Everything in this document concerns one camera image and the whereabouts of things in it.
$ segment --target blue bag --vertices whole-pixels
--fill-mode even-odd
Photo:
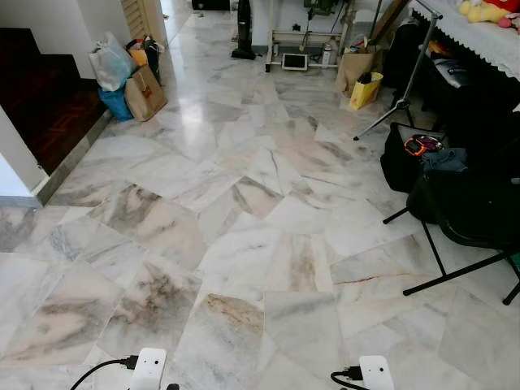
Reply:
[[[124,101],[124,86],[117,91],[103,91],[103,89],[100,88],[99,97],[116,119],[123,122],[133,118],[127,103]]]

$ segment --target shopping bag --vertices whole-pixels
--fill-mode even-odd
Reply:
[[[374,46],[369,46],[367,49],[361,48],[355,53],[345,52],[336,77],[338,90],[350,98],[360,75],[371,70],[379,70],[374,69],[374,66],[379,66],[381,53],[381,50]]]
[[[350,98],[350,106],[354,110],[359,110],[361,107],[372,103],[377,98],[383,75],[373,71],[371,76],[370,83],[362,84],[357,81],[354,85],[352,97]]]
[[[148,65],[140,67],[127,80],[124,98],[136,120],[150,119],[167,102],[161,86]]]
[[[117,120],[123,122],[133,118],[127,103],[124,101],[124,88],[120,88],[117,91],[103,91],[100,88],[98,92],[101,101],[106,104]]]
[[[136,69],[132,57],[119,45],[111,32],[105,42],[97,42],[96,50],[89,54],[97,83],[105,91],[116,91]]]
[[[164,46],[158,44],[151,36],[147,35],[142,39],[133,39],[126,46],[127,52],[140,67],[148,64],[149,68],[155,75],[155,78],[161,84],[161,76],[159,74],[159,54],[164,53]]]

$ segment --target marble floor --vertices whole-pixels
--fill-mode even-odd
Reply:
[[[112,121],[44,209],[0,209],[0,388],[67,389],[151,346],[164,388],[338,389],[332,371],[381,354],[397,390],[518,390],[507,264],[401,294],[439,272],[418,221],[381,223],[405,202],[379,166],[388,123],[352,141],[388,93],[352,111],[334,71],[230,59],[233,24],[191,15],[162,57],[168,104]],[[448,269],[488,254],[432,235]]]

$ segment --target stuffed toy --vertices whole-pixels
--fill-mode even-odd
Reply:
[[[506,15],[519,10],[520,0],[465,0],[459,7],[459,12],[471,23],[498,23]]]
[[[515,28],[518,35],[520,35],[520,13],[514,13],[504,16],[498,21],[498,25],[503,28]]]

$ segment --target yellow plush toy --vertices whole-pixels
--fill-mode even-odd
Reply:
[[[465,0],[459,7],[459,12],[468,17],[471,23],[494,22],[514,11],[509,8],[516,8],[518,0]]]

